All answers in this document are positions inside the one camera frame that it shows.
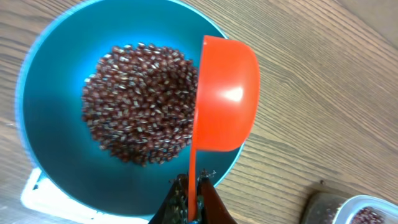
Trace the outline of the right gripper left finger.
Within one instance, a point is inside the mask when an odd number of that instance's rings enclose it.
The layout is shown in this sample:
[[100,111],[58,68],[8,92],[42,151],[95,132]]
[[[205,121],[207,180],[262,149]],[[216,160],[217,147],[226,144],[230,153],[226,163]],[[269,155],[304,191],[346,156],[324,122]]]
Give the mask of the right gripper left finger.
[[188,176],[179,174],[171,180],[172,186],[157,213],[149,224],[187,224],[188,223]]

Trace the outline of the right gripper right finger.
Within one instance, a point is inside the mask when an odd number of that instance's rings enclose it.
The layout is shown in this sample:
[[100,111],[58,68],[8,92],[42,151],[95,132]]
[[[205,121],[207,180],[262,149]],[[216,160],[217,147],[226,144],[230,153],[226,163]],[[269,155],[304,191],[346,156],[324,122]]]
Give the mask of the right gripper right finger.
[[200,202],[202,223],[205,224],[237,224],[230,215],[216,189],[211,183],[215,171],[203,169],[198,178],[198,201]]

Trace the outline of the orange scoop blue handle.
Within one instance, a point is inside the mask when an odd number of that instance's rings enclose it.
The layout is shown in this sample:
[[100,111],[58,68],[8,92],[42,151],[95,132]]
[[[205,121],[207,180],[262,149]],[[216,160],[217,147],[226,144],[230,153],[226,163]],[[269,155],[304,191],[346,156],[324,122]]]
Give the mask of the orange scoop blue handle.
[[197,214],[197,150],[228,152],[242,145],[257,113],[260,72],[254,51],[237,40],[203,39],[188,175],[188,220]]

